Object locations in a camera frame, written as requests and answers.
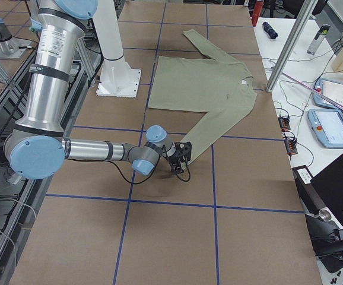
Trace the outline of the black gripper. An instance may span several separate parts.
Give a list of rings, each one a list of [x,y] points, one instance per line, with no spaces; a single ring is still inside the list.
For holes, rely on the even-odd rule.
[[[172,173],[183,173],[183,167],[186,166],[186,159],[184,156],[172,155],[168,158]]]

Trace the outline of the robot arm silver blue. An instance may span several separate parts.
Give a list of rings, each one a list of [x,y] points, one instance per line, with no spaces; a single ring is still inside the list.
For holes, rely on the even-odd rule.
[[[135,97],[141,71],[125,61],[113,1],[40,1],[42,25],[23,117],[16,121],[4,143],[11,169],[27,179],[54,175],[64,161],[129,162],[134,171],[150,175],[161,158],[171,171],[182,173],[190,160],[191,144],[173,142],[158,125],[146,133],[143,147],[109,141],[72,140],[64,137],[61,114],[77,43],[92,20],[103,64],[97,71],[100,96]]]
[[[14,37],[0,18],[0,59],[20,59],[26,50],[32,48],[31,40]]]

